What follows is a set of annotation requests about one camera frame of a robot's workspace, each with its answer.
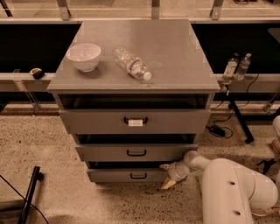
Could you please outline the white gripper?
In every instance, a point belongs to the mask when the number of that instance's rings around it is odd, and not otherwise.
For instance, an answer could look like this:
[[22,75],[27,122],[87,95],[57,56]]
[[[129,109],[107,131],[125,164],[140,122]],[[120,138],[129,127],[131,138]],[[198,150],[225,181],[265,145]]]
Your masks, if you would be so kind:
[[169,176],[161,186],[163,190],[167,190],[174,186],[176,182],[185,179],[191,173],[190,168],[185,164],[184,160],[171,164],[161,164],[159,167],[168,171]]

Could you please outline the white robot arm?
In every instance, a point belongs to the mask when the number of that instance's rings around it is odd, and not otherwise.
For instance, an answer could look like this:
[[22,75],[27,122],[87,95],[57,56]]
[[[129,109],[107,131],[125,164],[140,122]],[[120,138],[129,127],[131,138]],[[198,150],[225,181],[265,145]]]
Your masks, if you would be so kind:
[[182,160],[161,167],[167,171],[164,189],[188,176],[202,176],[203,224],[254,224],[253,211],[278,201],[277,185],[270,178],[229,159],[210,160],[189,150]]

